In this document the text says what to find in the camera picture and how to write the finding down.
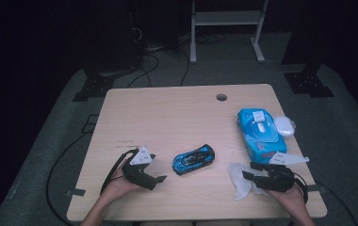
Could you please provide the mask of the blue toy car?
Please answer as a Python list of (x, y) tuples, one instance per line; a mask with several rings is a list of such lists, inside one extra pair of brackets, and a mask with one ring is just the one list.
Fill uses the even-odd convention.
[(184, 175), (211, 165), (214, 160), (214, 150), (204, 144), (196, 150), (176, 155), (172, 160), (172, 169), (177, 175)]

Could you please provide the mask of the person's left hand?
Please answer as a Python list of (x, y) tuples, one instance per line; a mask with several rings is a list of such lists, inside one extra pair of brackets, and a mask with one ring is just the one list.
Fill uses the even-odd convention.
[(112, 180), (107, 184), (102, 197), (106, 199), (108, 203), (112, 203), (130, 192), (139, 189), (139, 186), (129, 182), (122, 171), (122, 166), (125, 163), (123, 161), (116, 171), (112, 175)]

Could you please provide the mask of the blue wet wipes pack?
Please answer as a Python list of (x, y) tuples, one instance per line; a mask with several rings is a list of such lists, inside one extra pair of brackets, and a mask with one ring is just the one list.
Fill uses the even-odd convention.
[(294, 122), (286, 116), (272, 117), (264, 108), (243, 108), (237, 124), (252, 162), (267, 164), (276, 153), (286, 153), (285, 137), (295, 133)]

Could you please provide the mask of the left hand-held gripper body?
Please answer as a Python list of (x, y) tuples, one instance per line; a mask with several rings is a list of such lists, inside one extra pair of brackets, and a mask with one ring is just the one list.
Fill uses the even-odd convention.
[(132, 153), (122, 167), (125, 178), (133, 184), (153, 190), (157, 184), (156, 179), (144, 172), (153, 162), (153, 160), (148, 160), (148, 154), (150, 154), (148, 148), (142, 146), (132, 150)]

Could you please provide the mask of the person's right hand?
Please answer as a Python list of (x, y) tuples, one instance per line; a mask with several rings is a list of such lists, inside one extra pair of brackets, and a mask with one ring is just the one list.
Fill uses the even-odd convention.
[(267, 190), (267, 193), (286, 210), (297, 209), (298, 207), (304, 206), (302, 192), (297, 185), (292, 186), (286, 192)]

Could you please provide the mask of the black stand base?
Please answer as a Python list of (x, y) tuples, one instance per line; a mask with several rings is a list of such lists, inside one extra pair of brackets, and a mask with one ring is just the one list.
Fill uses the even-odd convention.
[(88, 98), (103, 98), (112, 89), (115, 79), (110, 76), (87, 77), (81, 90), (73, 97), (74, 102), (86, 102)]
[(308, 73), (285, 73), (285, 79), (295, 94), (309, 94), (311, 97), (333, 97), (331, 90), (318, 77)]

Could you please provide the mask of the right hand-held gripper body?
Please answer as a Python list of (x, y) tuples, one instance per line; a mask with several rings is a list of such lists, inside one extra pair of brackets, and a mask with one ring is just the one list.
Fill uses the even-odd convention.
[(258, 188), (286, 192), (294, 184), (306, 189), (306, 183), (295, 177), (295, 173), (289, 165), (307, 163), (308, 157), (296, 156), (294, 154), (276, 153), (267, 163), (265, 170), (267, 176), (256, 176), (255, 184)]

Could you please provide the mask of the dark equipment rack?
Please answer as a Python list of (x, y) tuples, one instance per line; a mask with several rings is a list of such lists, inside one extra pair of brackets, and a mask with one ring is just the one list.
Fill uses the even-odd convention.
[(85, 69), (93, 76), (119, 77), (139, 64), (128, 0), (90, 0), (89, 51)]

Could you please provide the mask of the white metal stand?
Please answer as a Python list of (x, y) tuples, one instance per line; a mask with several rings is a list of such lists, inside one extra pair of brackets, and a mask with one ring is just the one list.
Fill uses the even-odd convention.
[(197, 11), (196, 0), (191, 2), (191, 25), (190, 25), (190, 45), (189, 62), (197, 62), (196, 28), (199, 26), (228, 26), (228, 25), (255, 25), (256, 30), (251, 37), (251, 44), (256, 59), (259, 63), (264, 63), (265, 57), (259, 45), (259, 39), (265, 16), (267, 13), (269, 0), (263, 0), (262, 7), (258, 10), (241, 11)]

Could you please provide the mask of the white wet wipe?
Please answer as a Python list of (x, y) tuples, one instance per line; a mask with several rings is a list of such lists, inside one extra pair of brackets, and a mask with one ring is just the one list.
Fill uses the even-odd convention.
[(265, 176), (265, 173), (262, 171), (252, 169), (250, 166), (242, 163), (234, 162), (229, 163), (227, 171), (232, 184), (236, 188), (235, 201), (245, 199), (251, 191), (256, 195), (267, 195), (267, 193), (262, 188), (258, 188), (253, 181), (243, 177), (243, 172), (249, 172), (254, 176)]

